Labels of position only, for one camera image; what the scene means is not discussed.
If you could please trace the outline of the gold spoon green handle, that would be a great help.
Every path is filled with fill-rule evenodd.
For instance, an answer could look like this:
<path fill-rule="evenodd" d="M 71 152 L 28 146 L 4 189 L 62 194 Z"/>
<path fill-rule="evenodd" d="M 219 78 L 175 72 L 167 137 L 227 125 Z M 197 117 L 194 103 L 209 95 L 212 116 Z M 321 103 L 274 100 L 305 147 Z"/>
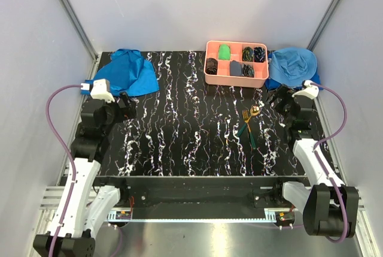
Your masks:
<path fill-rule="evenodd" d="M 253 115 L 252 117 L 256 117 L 256 116 L 259 114 L 260 109 L 259 109 L 258 106 L 254 105 L 254 106 L 252 106 L 248 111 Z M 245 124 L 242 126 L 242 128 L 238 131 L 237 136 L 240 137 L 240 136 L 243 134 L 243 132 L 245 131 L 245 129 L 248 130 L 246 123 L 245 123 Z"/>

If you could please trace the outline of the gold fork green handle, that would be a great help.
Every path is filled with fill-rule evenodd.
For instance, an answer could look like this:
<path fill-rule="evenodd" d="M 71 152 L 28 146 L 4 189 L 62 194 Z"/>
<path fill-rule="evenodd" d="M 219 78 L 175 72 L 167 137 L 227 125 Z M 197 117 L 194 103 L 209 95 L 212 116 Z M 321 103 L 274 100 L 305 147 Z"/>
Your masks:
<path fill-rule="evenodd" d="M 250 142 L 251 142 L 251 147 L 253 150 L 256 149 L 256 142 L 255 142 L 255 139 L 254 139 L 254 136 L 251 132 L 251 128 L 250 128 L 250 119 L 253 115 L 248 111 L 248 110 L 244 110 L 243 112 L 243 118 L 244 118 L 244 121 L 247 125 L 247 128 L 248 128 L 248 135 L 249 135 L 249 138 L 250 138 Z"/>

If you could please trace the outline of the blue cloth napkin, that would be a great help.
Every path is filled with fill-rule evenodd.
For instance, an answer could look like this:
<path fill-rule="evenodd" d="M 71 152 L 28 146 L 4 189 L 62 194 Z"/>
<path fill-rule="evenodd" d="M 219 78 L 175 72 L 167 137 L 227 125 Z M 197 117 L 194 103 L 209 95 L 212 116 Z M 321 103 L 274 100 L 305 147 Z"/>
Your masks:
<path fill-rule="evenodd" d="M 108 80 L 113 96 L 125 92 L 130 97 L 137 97 L 159 91 L 153 65 L 139 50 L 118 49 L 111 55 L 111 62 L 102 67 L 94 79 Z"/>

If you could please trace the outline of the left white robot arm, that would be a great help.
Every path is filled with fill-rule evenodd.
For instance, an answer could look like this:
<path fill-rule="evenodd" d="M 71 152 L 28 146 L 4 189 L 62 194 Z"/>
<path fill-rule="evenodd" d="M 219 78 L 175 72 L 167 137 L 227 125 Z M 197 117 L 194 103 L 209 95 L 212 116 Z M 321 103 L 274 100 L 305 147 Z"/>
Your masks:
<path fill-rule="evenodd" d="M 135 117 L 136 104 L 124 92 L 119 99 L 97 97 L 83 104 L 60 203 L 46 233 L 34 238 L 33 248 L 40 256 L 93 256 L 96 236 L 108 213 L 114 206 L 124 206 L 130 196 L 127 182 L 117 179 L 103 182 L 93 201 L 90 192 L 110 146 L 111 130 Z"/>

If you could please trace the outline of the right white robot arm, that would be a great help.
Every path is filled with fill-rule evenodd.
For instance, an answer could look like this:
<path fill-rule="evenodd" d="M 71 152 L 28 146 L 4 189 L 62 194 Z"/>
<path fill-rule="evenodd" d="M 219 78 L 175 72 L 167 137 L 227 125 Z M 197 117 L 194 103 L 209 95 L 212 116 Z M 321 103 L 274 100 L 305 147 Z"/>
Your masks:
<path fill-rule="evenodd" d="M 286 120 L 285 141 L 311 186 L 279 182 L 271 194 L 275 205 L 285 207 L 290 203 L 301 212 L 308 235 L 340 243 L 355 234 L 359 194 L 336 175 L 325 159 L 320 146 L 327 139 L 313 138 L 311 116 L 320 89 L 320 85 L 308 80 L 301 90 L 282 85 L 269 96 L 275 111 Z"/>

